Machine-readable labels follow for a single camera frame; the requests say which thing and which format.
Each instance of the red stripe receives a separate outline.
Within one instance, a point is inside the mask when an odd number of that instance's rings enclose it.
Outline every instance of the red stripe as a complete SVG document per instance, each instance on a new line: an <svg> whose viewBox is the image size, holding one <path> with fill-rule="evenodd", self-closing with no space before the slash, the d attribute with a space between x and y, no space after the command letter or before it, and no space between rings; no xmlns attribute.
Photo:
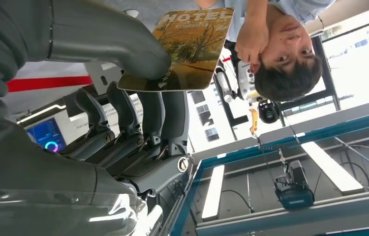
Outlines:
<svg viewBox="0 0 369 236"><path fill-rule="evenodd" d="M11 80L7 83L9 92L20 92L35 89L51 89L67 86L90 85L90 76L70 76L37 79Z"/></svg>

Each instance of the light blue shirt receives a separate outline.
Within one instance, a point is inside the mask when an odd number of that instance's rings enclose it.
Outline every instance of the light blue shirt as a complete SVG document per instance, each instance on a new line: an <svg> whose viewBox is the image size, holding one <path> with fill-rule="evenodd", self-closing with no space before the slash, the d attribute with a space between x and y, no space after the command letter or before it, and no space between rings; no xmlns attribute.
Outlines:
<svg viewBox="0 0 369 236"><path fill-rule="evenodd" d="M318 15L330 7L335 0L273 0L269 4L275 5L284 14L296 18L302 25L315 20ZM229 27L227 39L237 41L238 33L246 16L247 0L225 0L225 7L234 8L234 17Z"/></svg>

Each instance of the magazine cover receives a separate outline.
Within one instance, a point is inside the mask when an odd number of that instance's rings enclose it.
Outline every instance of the magazine cover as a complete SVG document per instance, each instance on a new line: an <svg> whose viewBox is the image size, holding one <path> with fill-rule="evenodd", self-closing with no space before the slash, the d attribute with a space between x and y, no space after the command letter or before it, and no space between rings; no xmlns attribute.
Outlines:
<svg viewBox="0 0 369 236"><path fill-rule="evenodd" d="M189 91L209 86L218 62L233 8L172 11L164 15L153 35L170 55L165 76L148 81L128 74L118 88L134 91Z"/></svg>

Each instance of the screen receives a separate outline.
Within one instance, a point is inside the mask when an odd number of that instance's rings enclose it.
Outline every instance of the screen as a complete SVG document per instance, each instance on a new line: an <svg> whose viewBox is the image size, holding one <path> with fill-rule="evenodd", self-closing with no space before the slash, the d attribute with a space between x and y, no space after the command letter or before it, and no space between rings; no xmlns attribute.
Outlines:
<svg viewBox="0 0 369 236"><path fill-rule="evenodd" d="M27 132L35 139L37 144L50 151L57 152L66 146L54 118L27 129Z"/></svg>

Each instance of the ceiling light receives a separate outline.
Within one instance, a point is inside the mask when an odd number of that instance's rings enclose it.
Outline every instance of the ceiling light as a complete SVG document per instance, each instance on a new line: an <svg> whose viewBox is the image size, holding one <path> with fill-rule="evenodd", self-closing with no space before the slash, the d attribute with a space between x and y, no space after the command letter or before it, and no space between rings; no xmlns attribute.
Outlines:
<svg viewBox="0 0 369 236"><path fill-rule="evenodd" d="M218 217L224 168L224 165L217 166L212 171L211 182L203 206L202 220L212 220Z"/></svg>
<svg viewBox="0 0 369 236"><path fill-rule="evenodd" d="M29 120L29 119L32 119L32 118L34 118L34 117L37 117L37 116L39 116L39 115L41 115L41 114L43 114L43 113L45 113L45 112L47 112L47 111L49 111L49 110L52 110L52 109L54 109L54 108L58 108L58 109L60 109L60 110L63 110L63 109L65 109L66 108L66 105L62 105L62 106L60 106L60 105L58 105L58 104L55 104L55 105L53 105L53 106L51 106L51 107L48 107L48 108L46 108L46 109L44 109L44 110L42 110L42 111L40 111L40 112L37 112L37 113L35 113L35 114L32 114L31 116L29 116L29 117L25 117L24 119L22 119L22 120L20 120L20 121L17 121L16 123L17 124L20 124L20 123L22 123L22 122L25 122L25 121L27 121L27 120Z"/></svg>
<svg viewBox="0 0 369 236"><path fill-rule="evenodd" d="M363 186L353 176L315 142L301 144L301 146L341 192L345 193L363 189Z"/></svg>

